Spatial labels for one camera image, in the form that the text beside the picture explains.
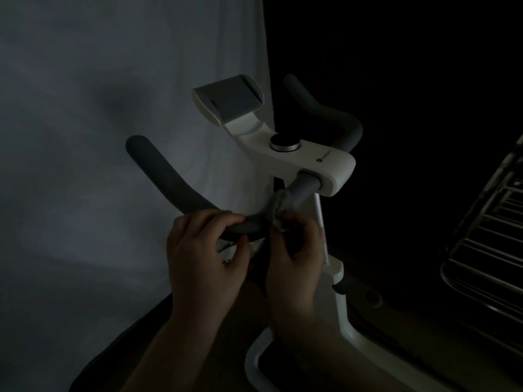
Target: white curtain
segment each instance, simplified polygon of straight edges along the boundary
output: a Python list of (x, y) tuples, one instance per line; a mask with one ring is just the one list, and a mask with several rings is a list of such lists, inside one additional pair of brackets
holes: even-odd
[(67, 390), (169, 293), (180, 213), (124, 149), (147, 136), (217, 206), (271, 189), (193, 87), (244, 73), (266, 95), (261, 0), (0, 0), (0, 390)]

